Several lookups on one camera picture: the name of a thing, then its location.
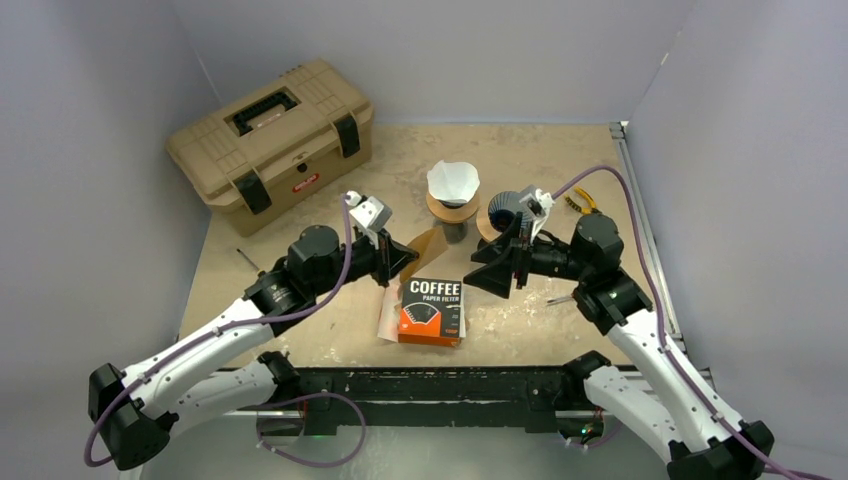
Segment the brown paper coffee filter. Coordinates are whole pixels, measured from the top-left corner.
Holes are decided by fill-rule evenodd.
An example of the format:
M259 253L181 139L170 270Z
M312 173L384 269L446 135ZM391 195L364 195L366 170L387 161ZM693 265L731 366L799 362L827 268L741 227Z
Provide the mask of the brown paper coffee filter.
M448 250L444 228L442 226L430 228L410 241L408 247L415 251L418 257L401 270L399 274L401 284L406 283L416 272Z

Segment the blue glass dripper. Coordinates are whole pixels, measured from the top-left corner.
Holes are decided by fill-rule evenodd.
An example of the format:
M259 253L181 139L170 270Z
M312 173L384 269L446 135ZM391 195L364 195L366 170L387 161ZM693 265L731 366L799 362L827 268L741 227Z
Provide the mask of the blue glass dripper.
M521 225L526 227L532 217L520 202L521 195L516 191L503 191L496 194L489 202L487 215L491 226L499 233L506 231L521 214Z

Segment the clear glass carafe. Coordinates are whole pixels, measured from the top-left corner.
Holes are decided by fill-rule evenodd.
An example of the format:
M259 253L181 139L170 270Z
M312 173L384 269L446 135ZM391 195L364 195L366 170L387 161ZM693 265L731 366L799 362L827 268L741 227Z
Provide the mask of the clear glass carafe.
M442 230L448 244L457 244L463 241L468 235L468 224L462 223L441 223Z

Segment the black orange coffee filter box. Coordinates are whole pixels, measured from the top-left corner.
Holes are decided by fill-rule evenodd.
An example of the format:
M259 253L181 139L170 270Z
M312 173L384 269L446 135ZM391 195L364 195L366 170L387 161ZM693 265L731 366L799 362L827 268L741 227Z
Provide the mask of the black orange coffee filter box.
M461 281L413 277L401 292L398 342L458 347L466 337Z

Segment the white paper coffee filter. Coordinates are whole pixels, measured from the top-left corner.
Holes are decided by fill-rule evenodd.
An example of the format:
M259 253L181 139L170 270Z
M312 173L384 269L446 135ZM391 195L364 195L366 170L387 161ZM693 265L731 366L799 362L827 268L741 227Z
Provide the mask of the white paper coffee filter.
M426 175L428 193L437 201L464 205L477 193L480 178L468 162L437 162Z

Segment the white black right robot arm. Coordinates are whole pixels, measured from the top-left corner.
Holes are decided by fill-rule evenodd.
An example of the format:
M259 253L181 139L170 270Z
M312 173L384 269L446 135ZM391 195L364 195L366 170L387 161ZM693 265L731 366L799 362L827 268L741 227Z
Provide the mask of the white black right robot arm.
M648 295L622 268L624 243L600 213L580 218L565 243L532 239L521 216L471 256L478 269L463 281L506 298L531 274L573 280L583 317L641 373L652 392L629 384L618 369L590 352L567 363L564 399L613 414L665 463L672 479L757 479L775 439L761 421L729 406L664 332Z

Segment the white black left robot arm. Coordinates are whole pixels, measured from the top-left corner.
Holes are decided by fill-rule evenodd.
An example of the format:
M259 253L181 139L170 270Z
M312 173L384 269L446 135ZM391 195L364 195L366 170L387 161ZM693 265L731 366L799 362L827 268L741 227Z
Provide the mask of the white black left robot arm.
M139 363L106 363L89 376L91 435L106 463L129 471L147 463L176 436L245 407L284 409L328 399L323 385L307 385L280 352L223 371L235 357L285 333L317 313L341 288L363 277L386 287L419 253L385 229L306 228L275 266L204 327Z

